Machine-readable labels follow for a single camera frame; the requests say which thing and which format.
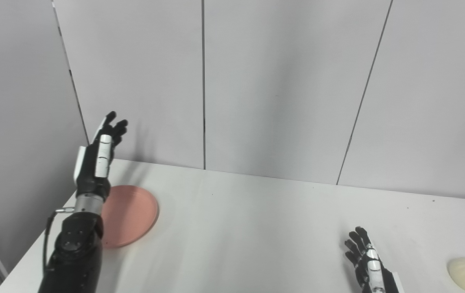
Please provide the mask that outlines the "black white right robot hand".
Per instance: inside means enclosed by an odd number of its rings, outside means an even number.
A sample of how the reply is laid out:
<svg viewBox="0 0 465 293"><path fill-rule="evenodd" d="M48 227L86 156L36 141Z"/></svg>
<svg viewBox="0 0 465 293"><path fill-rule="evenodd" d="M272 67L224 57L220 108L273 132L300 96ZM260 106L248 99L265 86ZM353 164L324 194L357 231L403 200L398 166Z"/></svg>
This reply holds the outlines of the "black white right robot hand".
<svg viewBox="0 0 465 293"><path fill-rule="evenodd" d="M354 267L356 280L363 293L400 293L399 284L393 273L384 265L368 236L368 232L357 226L344 241L348 248L346 258Z"/></svg>

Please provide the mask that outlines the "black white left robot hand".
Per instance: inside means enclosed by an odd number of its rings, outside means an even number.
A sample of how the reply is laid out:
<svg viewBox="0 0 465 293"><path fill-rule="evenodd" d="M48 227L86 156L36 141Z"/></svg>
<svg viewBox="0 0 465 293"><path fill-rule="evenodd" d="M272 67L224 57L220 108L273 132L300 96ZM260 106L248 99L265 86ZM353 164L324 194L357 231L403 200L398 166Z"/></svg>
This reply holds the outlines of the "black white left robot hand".
<svg viewBox="0 0 465 293"><path fill-rule="evenodd" d="M93 141L79 149L74 169L76 185L75 197L96 195L102 201L109 197L109 171L113 163L114 152L127 132L126 119L112 125L117 117L115 111L109 112L95 132Z"/></svg>

